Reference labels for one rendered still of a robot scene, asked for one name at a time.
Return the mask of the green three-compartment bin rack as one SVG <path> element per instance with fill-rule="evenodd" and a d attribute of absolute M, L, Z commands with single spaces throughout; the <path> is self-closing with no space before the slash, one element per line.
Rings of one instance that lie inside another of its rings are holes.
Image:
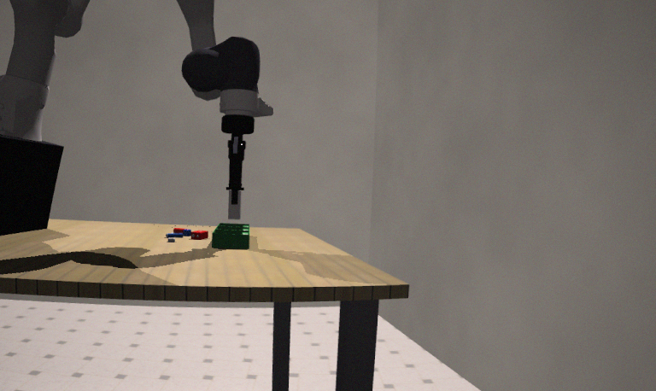
<path fill-rule="evenodd" d="M 243 227 L 237 227 L 243 226 Z M 219 223 L 212 233 L 212 248 L 249 249 L 249 225 Z M 240 231 L 237 231 L 240 230 Z M 247 235 L 244 235 L 247 234 Z"/>

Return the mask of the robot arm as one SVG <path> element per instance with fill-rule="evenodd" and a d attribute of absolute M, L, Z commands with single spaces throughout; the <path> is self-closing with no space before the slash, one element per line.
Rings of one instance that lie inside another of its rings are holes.
<path fill-rule="evenodd" d="M 89 1 L 10 0 L 15 37 L 6 74 L 0 76 L 1 135 L 42 141 L 43 111 L 56 62 L 55 36 L 69 38 L 81 29 Z M 273 107 L 259 97 L 257 45 L 243 37 L 216 45 L 214 0 L 177 2 L 192 47 L 182 75 L 195 96 L 206 101 L 220 97 L 225 115 L 273 115 Z"/>

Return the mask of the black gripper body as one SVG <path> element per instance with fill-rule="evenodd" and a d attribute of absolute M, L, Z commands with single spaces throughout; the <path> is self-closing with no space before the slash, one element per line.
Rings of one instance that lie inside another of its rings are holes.
<path fill-rule="evenodd" d="M 231 143 L 234 143 L 234 137 L 238 137 L 238 144 L 241 144 L 242 133 L 253 133 L 254 126 L 255 119 L 251 116 L 231 114 L 222 117 L 221 130 L 231 134 Z"/>

